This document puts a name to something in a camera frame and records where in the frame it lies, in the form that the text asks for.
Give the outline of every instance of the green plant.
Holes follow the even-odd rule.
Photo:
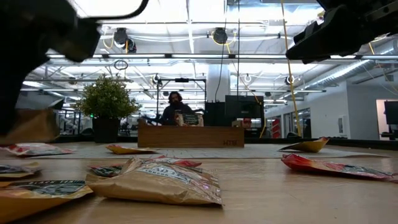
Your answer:
[[[74,108],[95,118],[125,118],[139,110],[141,105],[129,98],[124,80],[119,77],[100,76],[95,83],[85,87],[83,98]]]

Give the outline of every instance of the potted plant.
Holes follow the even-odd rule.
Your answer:
[[[103,75],[84,88],[82,99],[74,107],[94,117],[95,142],[112,143],[117,141],[120,119],[137,112],[141,106],[130,99],[124,80]]]

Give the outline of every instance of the gray carpet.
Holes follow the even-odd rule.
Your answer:
[[[124,147],[137,147],[136,143],[120,143]],[[38,156],[36,158],[49,158],[49,159],[127,159],[132,157],[132,154],[117,155],[105,148],[106,144],[95,144],[92,142],[79,142],[79,143],[65,143],[56,144],[58,147],[67,149],[74,149],[76,153],[58,155],[58,156]],[[297,151],[284,151],[278,150],[286,145],[276,144],[247,144],[245,148],[223,148],[223,149],[160,149],[154,154],[134,154],[139,158],[150,159],[161,155],[169,157],[177,157],[184,159],[209,159],[209,158],[225,158],[225,159],[252,159],[252,158],[282,158],[283,154],[294,152],[301,156],[309,158],[337,158],[337,157],[385,157],[377,154],[367,154],[360,152],[339,151],[328,149],[327,146],[318,153],[307,153]]]

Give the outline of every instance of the black planter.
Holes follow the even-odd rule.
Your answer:
[[[94,142],[114,143],[118,141],[119,119],[93,119]]]

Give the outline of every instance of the dark hoodie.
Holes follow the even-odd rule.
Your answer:
[[[163,122],[164,125],[176,125],[174,116],[176,113],[193,113],[191,107],[181,102],[171,103],[170,106],[166,107],[163,111]]]

